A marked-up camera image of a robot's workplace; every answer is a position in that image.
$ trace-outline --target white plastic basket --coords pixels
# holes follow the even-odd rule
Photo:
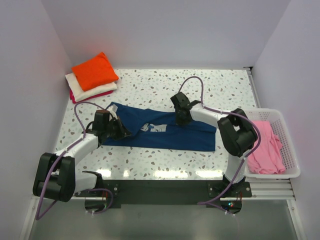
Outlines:
[[[245,175],[247,177],[257,179],[289,179],[298,177],[300,175],[298,159],[282,114],[277,110],[268,108],[244,109],[244,112],[252,121],[270,122],[273,133],[278,135],[281,143],[283,144],[280,153],[283,165],[285,166],[285,172],[281,174],[252,173],[248,169],[248,166],[246,166]]]

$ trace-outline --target white folded cloth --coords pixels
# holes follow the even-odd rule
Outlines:
[[[65,75],[65,78],[69,84],[70,89],[72,90],[74,100],[76,102],[82,101],[84,99],[90,98],[98,94],[102,94],[102,93],[117,89],[117,85],[114,82],[111,82],[101,86],[97,86],[88,91],[83,91],[81,86],[78,83],[76,75],[73,72]]]

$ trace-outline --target speckled tabletop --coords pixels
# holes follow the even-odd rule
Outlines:
[[[106,107],[117,102],[136,108],[173,112],[170,101],[182,82],[189,76],[199,76],[204,82],[204,104],[224,110],[250,109],[256,106],[245,70],[183,70],[183,69],[118,69],[118,90],[112,94],[89,100]],[[191,101],[199,100],[201,85],[192,79],[183,86],[183,93]],[[93,120],[96,107],[81,104],[79,117],[86,126]],[[60,150],[72,143],[82,129],[74,114],[74,104],[68,101],[56,144]],[[95,171],[104,179],[188,179],[219,180],[227,168],[228,153],[219,131],[215,152],[194,152],[172,149],[101,146],[89,153],[76,171]]]

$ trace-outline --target orange folded cloth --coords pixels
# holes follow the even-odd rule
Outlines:
[[[83,91],[88,91],[119,79],[103,52],[71,69]]]

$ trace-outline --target gray wall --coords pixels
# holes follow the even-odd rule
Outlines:
[[[253,66],[290,0],[42,0],[72,64]]]
[[[0,239],[19,238],[39,157],[57,138],[70,66],[40,1],[0,1]]]
[[[320,1],[292,0],[253,68],[263,107],[279,109],[295,143],[301,176],[292,186],[310,240],[319,239]]]

